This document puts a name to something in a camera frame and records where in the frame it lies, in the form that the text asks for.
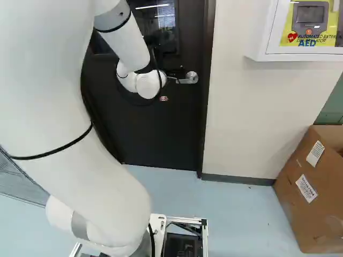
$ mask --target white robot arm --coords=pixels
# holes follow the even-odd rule
[[[127,90],[151,99],[165,74],[134,73],[150,56],[124,0],[0,3],[1,145],[51,194],[52,225],[110,256],[129,256],[146,233],[151,201],[101,144],[81,99],[93,25],[120,58]]]
[[[167,76],[157,70],[135,73],[149,64],[148,48],[126,0],[110,2],[103,3],[101,0],[96,3],[94,27],[120,58],[117,78],[121,84],[130,92],[152,99],[166,84]]]

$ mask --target cardboard box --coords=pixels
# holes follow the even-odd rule
[[[343,126],[309,127],[274,189],[304,253],[343,253]]]

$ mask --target red heart logo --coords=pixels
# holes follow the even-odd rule
[[[288,42],[292,43],[298,37],[298,34],[297,33],[289,33],[287,37],[288,37]]]

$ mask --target door frame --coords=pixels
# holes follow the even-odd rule
[[[199,163],[197,177],[201,178],[203,173],[203,160],[205,150],[205,135],[207,121],[208,94],[210,92],[211,61],[214,34],[214,18],[216,0],[204,0],[204,35],[203,35],[203,64],[202,77],[202,109],[200,115],[200,143],[199,143]]]

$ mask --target light blue floor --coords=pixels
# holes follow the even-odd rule
[[[128,168],[150,192],[155,213],[208,219],[210,257],[307,256],[270,187],[204,182],[190,171]],[[69,256],[74,240],[49,226],[44,209],[0,196],[0,210],[1,257]]]

